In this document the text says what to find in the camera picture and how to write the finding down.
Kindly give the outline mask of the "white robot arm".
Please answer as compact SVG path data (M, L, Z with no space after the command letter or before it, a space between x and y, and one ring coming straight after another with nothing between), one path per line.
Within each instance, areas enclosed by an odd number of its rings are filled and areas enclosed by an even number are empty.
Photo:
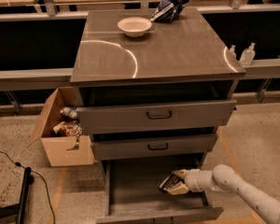
M280 224L280 202L245 182L225 164L217 165L212 171L201 169L173 171L162 181L159 190L171 195L205 190L219 194L236 194L267 224Z

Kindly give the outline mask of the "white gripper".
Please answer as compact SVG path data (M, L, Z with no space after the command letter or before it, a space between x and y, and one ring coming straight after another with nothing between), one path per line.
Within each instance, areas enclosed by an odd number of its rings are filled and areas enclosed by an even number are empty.
M164 185L164 190L171 195L186 194L189 192L189 190L192 192L212 190L216 185L213 179L212 171L202 171L200 169L181 169L173 171L173 174L185 180L185 183L182 181L178 181L177 183L166 183Z

